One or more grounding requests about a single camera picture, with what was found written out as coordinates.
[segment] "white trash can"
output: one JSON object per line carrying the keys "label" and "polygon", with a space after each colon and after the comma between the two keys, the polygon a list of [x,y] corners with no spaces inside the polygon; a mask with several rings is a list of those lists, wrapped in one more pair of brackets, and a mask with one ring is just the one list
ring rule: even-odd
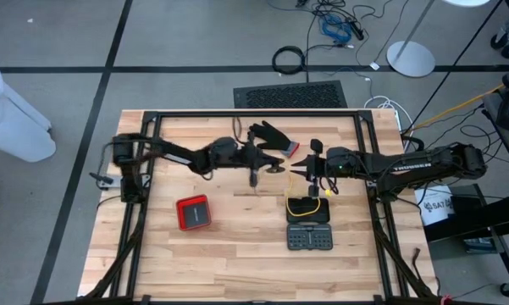
{"label": "white trash can", "polygon": [[5,84],[0,75],[0,150],[27,162],[51,157],[57,147],[51,123]]}

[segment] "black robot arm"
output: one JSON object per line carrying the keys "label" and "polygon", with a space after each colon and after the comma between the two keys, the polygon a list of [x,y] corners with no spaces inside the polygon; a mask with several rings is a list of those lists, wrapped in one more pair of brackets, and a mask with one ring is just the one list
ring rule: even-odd
{"label": "black robot arm", "polygon": [[372,181],[376,183],[378,195],[390,200],[395,200],[407,187],[447,177],[478,179],[487,169],[479,149],[460,143],[392,156],[352,151],[344,147],[330,148],[327,158],[320,158],[321,152],[315,153],[292,165],[307,166],[307,171],[292,172],[304,175],[314,185],[322,177]]}
{"label": "black robot arm", "polygon": [[[257,172],[263,166],[270,165],[269,173],[284,171],[279,165],[284,162],[263,153],[254,146],[254,135],[249,132],[249,141],[240,146],[231,137],[221,137],[209,145],[192,151],[162,138],[153,139],[141,134],[120,134],[113,137],[113,163],[120,167],[121,194],[125,202],[141,202],[144,198],[144,187],[139,173],[140,165],[152,158],[165,158],[177,164],[187,166],[193,173],[205,176],[215,169],[247,168],[251,173],[249,184],[257,185]],[[140,158],[134,154],[134,144],[151,144],[151,149]]]}

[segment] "white cable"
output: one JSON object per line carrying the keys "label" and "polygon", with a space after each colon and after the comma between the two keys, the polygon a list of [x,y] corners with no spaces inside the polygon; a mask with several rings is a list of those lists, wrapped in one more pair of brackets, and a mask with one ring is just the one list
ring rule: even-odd
{"label": "white cable", "polygon": [[[385,97],[385,96],[376,96],[376,97],[371,97],[369,98],[365,104],[363,104],[363,107],[364,108],[367,108],[367,106],[369,105],[370,102],[374,101],[375,99],[377,98],[383,98],[384,99],[384,102],[379,104],[379,106],[377,106],[377,108],[391,108],[391,109],[394,109],[396,110],[396,107],[399,107],[399,109],[406,115],[408,121],[410,122],[410,124],[412,124],[412,118],[410,117],[410,115],[408,114],[408,112],[396,101],[393,101],[393,100],[390,100],[388,97]],[[405,143],[405,153],[407,152],[408,150],[408,146],[410,145],[410,141],[407,141],[407,143]]]}

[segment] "blue cable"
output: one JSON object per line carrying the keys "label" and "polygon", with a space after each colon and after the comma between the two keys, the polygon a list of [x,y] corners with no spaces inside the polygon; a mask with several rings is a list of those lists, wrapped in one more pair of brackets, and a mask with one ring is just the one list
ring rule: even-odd
{"label": "blue cable", "polygon": [[320,33],[333,39],[335,44],[347,44],[352,39],[352,28],[339,16],[327,14],[318,19]]}

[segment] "wooden tabletop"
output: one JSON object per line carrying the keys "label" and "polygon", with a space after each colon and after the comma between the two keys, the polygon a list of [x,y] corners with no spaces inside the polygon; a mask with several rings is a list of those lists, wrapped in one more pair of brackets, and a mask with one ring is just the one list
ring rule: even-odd
{"label": "wooden tabletop", "polygon": [[[117,133],[139,132],[143,110],[125,110]],[[373,110],[379,149],[402,153],[393,111]],[[291,159],[301,161],[318,138],[329,147],[358,149],[352,119],[342,117],[245,117],[244,129],[266,119],[290,139],[301,143]],[[368,134],[363,128],[367,147]],[[165,118],[161,136],[190,149],[204,147],[215,138],[232,136],[231,118]],[[277,157],[279,152],[265,151]],[[308,183],[288,171],[259,171],[258,186],[248,185],[247,169],[218,169],[211,181],[193,174],[184,165],[159,159],[155,163],[148,203],[145,235],[136,283],[136,299],[152,300],[269,300],[269,301],[372,301],[382,292],[373,228],[364,182],[339,179],[340,194],[329,197],[334,248],[330,251],[290,251],[286,246],[284,194],[293,179],[291,197],[307,195]],[[112,164],[110,175],[119,174]],[[116,196],[105,191],[102,199]],[[178,229],[175,203],[185,197],[207,195],[213,222],[197,230]],[[402,197],[415,201],[413,192]],[[119,199],[105,202],[97,212],[79,295],[90,291],[113,262],[124,217]],[[411,264],[413,249],[420,248],[418,269],[436,292],[433,265],[418,209],[393,202],[402,256]],[[134,212],[132,227],[137,210]],[[388,256],[393,291],[398,294],[396,272]],[[121,277],[124,294],[126,270]]]}

